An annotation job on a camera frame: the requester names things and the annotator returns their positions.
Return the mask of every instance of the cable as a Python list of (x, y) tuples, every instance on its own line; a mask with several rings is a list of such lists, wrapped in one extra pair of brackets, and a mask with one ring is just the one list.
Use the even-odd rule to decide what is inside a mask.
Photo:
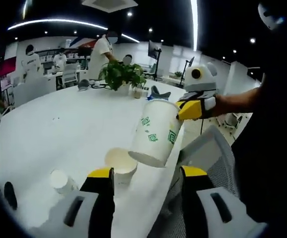
[(200, 135), (202, 135), (203, 122), (204, 122), (204, 119), (202, 119), (202, 124), (201, 124), (201, 132), (200, 132)]
[(90, 85), (91, 88), (106, 88), (106, 89), (111, 89), (108, 84), (100, 84), (98, 86)]

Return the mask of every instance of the round table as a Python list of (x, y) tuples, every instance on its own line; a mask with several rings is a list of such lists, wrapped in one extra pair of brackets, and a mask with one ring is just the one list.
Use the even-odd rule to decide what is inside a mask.
[[(176, 102), (185, 91), (147, 80)], [(63, 197), (49, 177), (60, 169), (81, 186), (87, 175), (105, 166), (114, 147), (129, 149), (146, 98), (120, 96), (107, 89), (60, 90), (5, 115), (0, 124), (0, 187), (14, 185), (18, 200), (15, 218), (26, 228), (38, 227)], [(167, 195), (181, 149), (183, 127), (166, 168), (138, 164), (129, 188), (114, 197), (112, 237), (146, 237)]]

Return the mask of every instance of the green leaves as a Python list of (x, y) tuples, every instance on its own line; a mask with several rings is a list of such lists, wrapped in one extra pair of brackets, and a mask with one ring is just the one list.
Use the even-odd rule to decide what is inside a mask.
[(132, 87), (136, 87), (138, 84), (145, 85), (146, 80), (143, 73), (144, 70), (138, 64), (124, 65), (117, 61), (111, 61), (102, 68), (98, 78), (105, 80), (112, 90), (117, 91), (123, 81), (131, 83)]

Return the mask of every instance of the air vent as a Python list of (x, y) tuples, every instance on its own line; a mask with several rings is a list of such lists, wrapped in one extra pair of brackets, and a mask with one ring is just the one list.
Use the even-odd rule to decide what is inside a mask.
[(133, 0), (84, 0), (82, 4), (108, 13), (138, 6)]

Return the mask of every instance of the small white cup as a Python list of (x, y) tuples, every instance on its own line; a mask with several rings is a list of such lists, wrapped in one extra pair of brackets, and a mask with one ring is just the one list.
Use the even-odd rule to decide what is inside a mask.
[(75, 181), (61, 170), (53, 170), (50, 175), (50, 184), (61, 195), (68, 195), (73, 190), (78, 190)]
[(110, 149), (105, 156), (105, 164), (114, 168), (114, 185), (115, 189), (125, 187), (137, 170), (138, 162), (131, 158), (128, 150), (123, 148)]
[(180, 131), (180, 108), (167, 100), (149, 101), (138, 124), (129, 155), (149, 166), (164, 167)]

